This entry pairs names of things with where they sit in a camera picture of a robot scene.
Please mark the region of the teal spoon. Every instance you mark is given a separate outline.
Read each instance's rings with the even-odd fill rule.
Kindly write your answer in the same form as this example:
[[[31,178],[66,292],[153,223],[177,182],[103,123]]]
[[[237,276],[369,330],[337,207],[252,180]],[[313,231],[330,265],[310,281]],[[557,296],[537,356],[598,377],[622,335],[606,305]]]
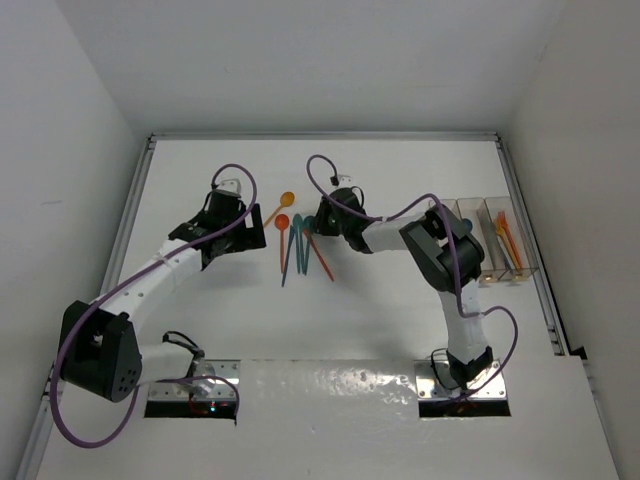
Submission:
[[[313,226],[314,226],[314,217],[306,216],[303,220],[303,228],[302,228],[303,246],[302,246],[301,268],[302,268],[302,273],[304,275],[306,275],[308,272]]]

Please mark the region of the dark blue spoon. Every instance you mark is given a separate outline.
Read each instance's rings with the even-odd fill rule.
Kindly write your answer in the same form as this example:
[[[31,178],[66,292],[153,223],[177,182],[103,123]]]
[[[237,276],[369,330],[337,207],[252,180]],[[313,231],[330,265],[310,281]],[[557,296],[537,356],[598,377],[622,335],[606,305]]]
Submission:
[[[473,231],[473,222],[468,218],[463,218],[462,223],[469,233]]]

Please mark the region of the yellow fork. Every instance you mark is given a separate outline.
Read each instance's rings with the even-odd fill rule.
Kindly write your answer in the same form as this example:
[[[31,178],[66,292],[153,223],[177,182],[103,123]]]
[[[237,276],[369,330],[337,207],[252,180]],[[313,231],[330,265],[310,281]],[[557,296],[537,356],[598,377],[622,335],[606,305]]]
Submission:
[[[503,243],[503,245],[504,245],[504,247],[506,249],[507,255],[508,255],[508,257],[509,257],[509,259],[511,261],[512,266],[513,267],[517,267],[518,264],[516,262],[515,254],[513,253],[513,250],[511,248],[511,244],[510,244],[510,242],[508,240],[506,231],[504,230],[504,228],[503,228],[503,226],[500,223],[498,218],[496,218],[494,220],[494,226],[495,226],[496,233],[497,233],[498,237],[500,238],[500,240],[502,241],[502,243]]]

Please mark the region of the orange fork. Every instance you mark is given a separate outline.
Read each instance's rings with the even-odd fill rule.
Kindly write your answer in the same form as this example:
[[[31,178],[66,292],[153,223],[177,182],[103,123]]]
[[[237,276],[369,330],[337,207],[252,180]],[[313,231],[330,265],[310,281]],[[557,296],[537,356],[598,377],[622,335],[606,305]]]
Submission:
[[[510,252],[512,254],[512,257],[513,257],[513,260],[514,260],[514,264],[516,265],[516,267],[518,269],[521,269],[522,268],[522,262],[521,262],[520,254],[519,254],[516,242],[515,242],[515,240],[513,238],[513,235],[512,235],[512,233],[510,231],[505,211],[501,211],[498,214],[498,224],[499,224],[499,226],[501,228],[501,231],[506,236],[507,242],[509,244],[509,250],[510,250]]]

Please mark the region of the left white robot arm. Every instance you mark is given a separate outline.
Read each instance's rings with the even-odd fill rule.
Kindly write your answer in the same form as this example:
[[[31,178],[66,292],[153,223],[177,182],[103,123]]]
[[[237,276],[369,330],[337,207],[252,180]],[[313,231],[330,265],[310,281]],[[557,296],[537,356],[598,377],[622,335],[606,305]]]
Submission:
[[[142,344],[145,321],[214,259],[265,245],[260,206],[245,205],[238,180],[214,186],[201,211],[174,229],[147,262],[150,273],[112,297],[101,297],[96,310],[81,301],[66,309],[59,343],[68,349],[61,379],[117,403],[139,385],[188,377],[203,350],[176,331],[166,332],[158,343]]]

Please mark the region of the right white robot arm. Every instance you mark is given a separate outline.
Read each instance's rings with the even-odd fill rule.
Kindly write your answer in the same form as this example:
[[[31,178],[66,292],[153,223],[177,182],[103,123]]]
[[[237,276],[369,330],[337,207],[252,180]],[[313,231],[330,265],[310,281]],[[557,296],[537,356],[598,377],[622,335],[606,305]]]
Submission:
[[[423,214],[375,221],[349,188],[320,200],[313,232],[341,236],[363,254],[406,251],[428,285],[438,292],[446,322],[449,373],[464,389],[493,362],[478,301],[483,247],[444,204]]]

